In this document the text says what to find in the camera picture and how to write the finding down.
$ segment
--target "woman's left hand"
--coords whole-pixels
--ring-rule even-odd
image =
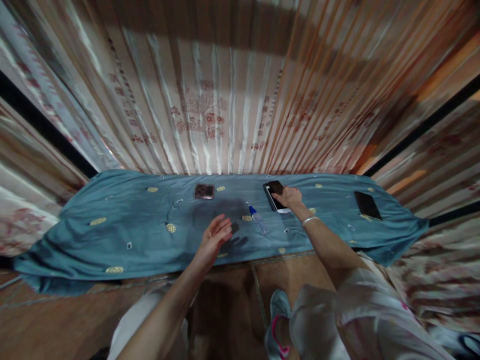
[[[206,228],[193,261],[207,273],[214,265],[220,247],[232,238],[232,222],[225,214],[218,215]]]

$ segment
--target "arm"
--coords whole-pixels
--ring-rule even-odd
[[[312,216],[302,202],[302,193],[297,188],[285,186],[281,195],[274,193],[272,196],[283,206],[291,209],[300,222]],[[356,268],[369,270],[360,256],[319,218],[308,221],[305,224],[305,232],[337,289],[352,270]]]
[[[167,356],[220,246],[232,237],[232,223],[224,217],[222,214],[213,219],[190,265],[131,337],[118,360],[156,360]]]

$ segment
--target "hand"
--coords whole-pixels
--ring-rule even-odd
[[[205,273],[214,265],[220,247],[233,236],[232,222],[229,217],[224,218],[225,214],[221,214],[212,220],[203,233],[200,247],[193,259],[203,268]]]
[[[295,205],[302,205],[302,193],[296,187],[285,186],[281,195],[277,193],[272,194],[273,198],[277,200],[284,207],[289,209]]]

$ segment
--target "blue bedsheet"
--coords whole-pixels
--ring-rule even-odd
[[[263,184],[297,187],[310,211],[353,248],[389,266],[428,228],[365,176],[147,175],[128,170],[99,173],[62,209],[60,222],[14,268],[36,291],[75,295],[91,281],[128,279],[183,270],[217,215],[231,218],[233,238],[216,265],[302,252],[312,245],[293,214],[271,210]],[[197,183],[214,184],[214,199],[194,199]],[[383,221],[362,217],[354,191],[375,199]],[[269,233],[249,221],[249,202]]]

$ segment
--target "small plastic bottle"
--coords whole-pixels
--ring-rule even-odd
[[[257,210],[255,210],[253,206],[250,204],[248,204],[248,209],[250,210],[250,215],[253,221],[255,221],[255,224],[258,227],[258,230],[260,230],[261,234],[265,235],[266,233],[268,233],[269,230],[267,229],[267,226],[265,225],[264,220],[262,219],[260,214],[257,212]]]

